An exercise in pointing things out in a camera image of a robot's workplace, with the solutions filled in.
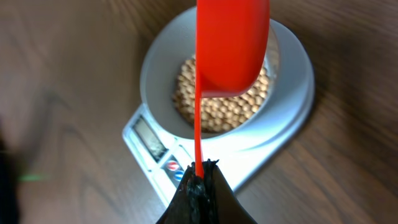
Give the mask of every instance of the kitchen scale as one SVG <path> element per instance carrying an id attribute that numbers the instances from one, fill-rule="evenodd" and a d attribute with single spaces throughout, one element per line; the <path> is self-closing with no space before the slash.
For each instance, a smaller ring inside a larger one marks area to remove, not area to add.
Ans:
<path id="1" fill-rule="evenodd" d="M 253 121 L 254 128 L 236 134 L 237 139 L 241 136 L 239 143 L 242 145 L 245 139 L 251 141 L 251 138 L 261 143 L 229 151 L 228 146 L 217 146 L 216 140 L 213 147 L 221 147 L 222 150 L 203 148 L 204 160 L 220 160 L 217 164 L 233 191 L 296 133 L 309 114 L 314 98 L 313 69 L 302 44 L 282 24 L 271 20 L 270 25 L 279 45 L 278 81 L 272 97 L 267 101 L 267 108 L 259 111 L 261 114 Z M 163 204 L 168 207 L 184 170 L 195 157 L 193 142 L 165 131 L 152 117 L 145 103 L 140 105 L 123 129 L 123 139 Z"/>

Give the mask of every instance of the red plastic object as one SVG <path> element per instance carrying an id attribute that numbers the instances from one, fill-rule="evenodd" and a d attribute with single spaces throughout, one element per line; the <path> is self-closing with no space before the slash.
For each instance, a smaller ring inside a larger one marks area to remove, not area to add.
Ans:
<path id="1" fill-rule="evenodd" d="M 230 97 L 256 81 L 266 53 L 269 0 L 198 0 L 195 93 L 196 174 L 203 177 L 200 102 Z"/>

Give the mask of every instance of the brown tabletop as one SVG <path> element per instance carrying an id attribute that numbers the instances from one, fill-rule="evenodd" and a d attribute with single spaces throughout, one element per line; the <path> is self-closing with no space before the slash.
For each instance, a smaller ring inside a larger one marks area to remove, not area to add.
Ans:
<path id="1" fill-rule="evenodd" d="M 150 43 L 192 0 L 3 0 L 0 119 L 23 223 L 154 223 L 164 211 L 121 138 Z M 316 98 L 237 196 L 259 223 L 398 223 L 398 2 L 275 0 Z"/>

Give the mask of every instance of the wood grain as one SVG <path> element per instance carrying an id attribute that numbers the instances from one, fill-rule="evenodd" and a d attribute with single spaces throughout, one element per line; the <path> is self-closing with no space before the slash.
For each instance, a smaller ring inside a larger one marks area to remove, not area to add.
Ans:
<path id="1" fill-rule="evenodd" d="M 121 139 L 150 43 L 192 0 L 3 0 L 0 119 L 22 223 L 154 223 L 164 211 Z M 316 99 L 238 191 L 259 223 L 398 223 L 398 2 L 274 0 Z"/>

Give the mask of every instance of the digital scale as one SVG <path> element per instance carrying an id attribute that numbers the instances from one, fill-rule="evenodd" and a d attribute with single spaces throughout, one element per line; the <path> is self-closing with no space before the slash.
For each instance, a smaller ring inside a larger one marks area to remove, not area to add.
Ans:
<path id="1" fill-rule="evenodd" d="M 233 151 L 223 146 L 221 153 L 220 150 L 203 148 L 204 160 L 220 160 L 217 164 L 233 191 L 294 135 L 309 114 L 314 98 L 313 69 L 302 44 L 282 24 L 271 20 L 270 25 L 279 45 L 278 81 L 267 108 L 259 111 L 261 114 L 253 121 L 254 128 L 236 134 L 237 138 L 241 135 L 243 139 L 246 139 L 245 136 L 251 136 L 247 139 L 263 139 L 259 141 L 262 143 Z M 140 105 L 123 129 L 123 139 L 168 207 L 184 170 L 195 157 L 192 141 L 165 131 L 152 117 L 145 103 Z"/>

